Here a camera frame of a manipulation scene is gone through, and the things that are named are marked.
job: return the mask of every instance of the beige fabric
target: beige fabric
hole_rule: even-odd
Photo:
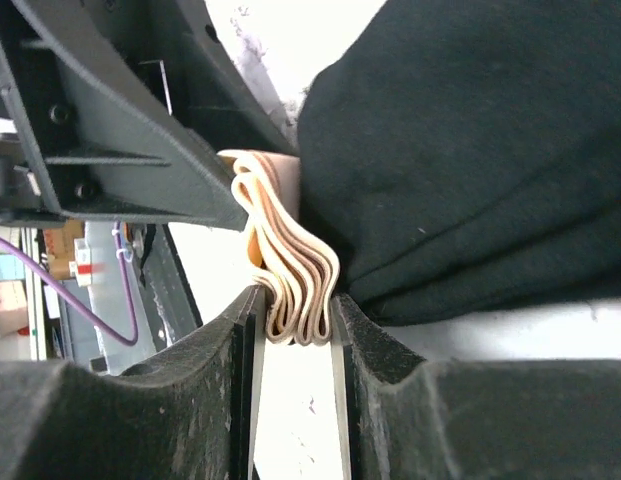
[[[254,150],[219,156],[232,165],[232,193],[248,212],[244,234],[252,277],[272,293],[267,337],[274,343],[326,343],[339,259],[297,223],[299,159]]]

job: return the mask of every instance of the folded black cloth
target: folded black cloth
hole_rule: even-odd
[[[621,0],[389,0],[298,136],[301,221],[379,323],[621,294]]]

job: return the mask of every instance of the beige cloth strap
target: beige cloth strap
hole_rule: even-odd
[[[232,166],[232,193],[248,212],[244,234],[252,277],[272,293],[268,339],[326,343],[339,258],[297,223],[299,159],[254,150],[223,150],[219,156]]]

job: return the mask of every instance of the black cloth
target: black cloth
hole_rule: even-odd
[[[389,0],[298,137],[302,223],[379,323],[621,294],[621,0]]]

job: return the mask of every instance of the orange striped cloth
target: orange striped cloth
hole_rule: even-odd
[[[328,342],[339,258],[297,223],[299,159],[254,150],[223,150],[219,156],[232,166],[232,193],[248,212],[244,234],[252,278],[272,295],[268,339]]]

